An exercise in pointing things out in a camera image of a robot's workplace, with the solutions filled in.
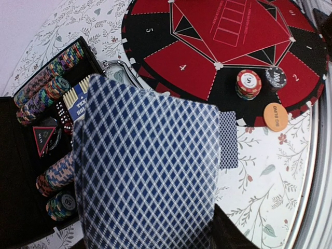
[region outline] white wall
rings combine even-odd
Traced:
[[[0,96],[33,36],[62,0],[0,0]]]

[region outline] dashed line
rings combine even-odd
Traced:
[[[211,91],[212,91],[212,87],[213,87],[213,85],[214,85],[214,80],[215,80],[216,77],[217,77],[217,73],[218,73],[218,71],[216,71],[216,74],[214,75],[214,78],[213,78],[213,81],[212,81],[212,85],[211,85],[211,87],[210,87],[210,90],[209,90],[209,93],[208,93],[208,95],[207,95],[206,100],[208,100],[209,97],[210,97],[210,93],[211,93]]]
[[[176,42],[178,42],[178,40],[176,40],[175,42],[173,42],[173,43],[171,43],[171,44],[167,45],[166,47],[168,47],[168,46],[170,46],[170,45],[172,45],[172,44],[174,44],[174,43],[176,43]],[[163,50],[163,49],[164,49],[164,48],[166,48],[166,47],[163,47],[163,48],[161,48],[161,49],[157,50],[156,52],[154,52],[154,53],[150,54],[149,56],[145,57],[145,58],[144,58],[144,60],[145,60],[146,58],[148,58],[148,57],[150,57],[150,56],[154,55],[155,53],[158,53],[159,51]]]
[[[315,31],[301,29],[300,27],[294,27],[294,28],[299,29],[299,30],[308,31],[308,32],[311,32],[311,33],[316,33]]]
[[[169,12],[146,12],[146,13],[137,13],[137,14],[131,14],[132,16],[136,15],[146,15],[146,14],[164,14],[164,13],[169,13]]]
[[[281,100],[280,100],[280,98],[279,98],[279,95],[278,95],[278,93],[275,93],[275,95],[276,95],[276,97],[278,98],[278,100],[279,100],[279,103],[281,104]]]
[[[292,54],[296,59],[298,59],[300,62],[303,63],[303,65],[305,65],[307,68],[309,68],[317,77],[319,77],[319,75],[314,71],[312,70],[310,67],[308,67],[308,65],[306,65],[303,61],[301,61],[295,54],[293,54],[292,52],[288,51],[290,54]]]

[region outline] orange big blind button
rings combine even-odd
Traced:
[[[288,124],[288,113],[279,103],[270,103],[264,109],[264,121],[272,131],[282,131]]]

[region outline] blue checkered card back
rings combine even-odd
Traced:
[[[215,106],[90,79],[74,127],[88,248],[209,248],[220,167]]]

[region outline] white floral tablecloth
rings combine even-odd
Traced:
[[[128,62],[121,44],[121,23],[131,0],[64,0],[19,61],[3,95],[13,95],[41,66],[83,36],[100,61]],[[121,72],[112,70],[110,77]],[[216,202],[260,248],[283,248],[292,229],[310,145],[310,113],[291,120],[283,132],[238,127],[239,167],[220,170]],[[70,248],[82,237],[80,224],[28,246]]]

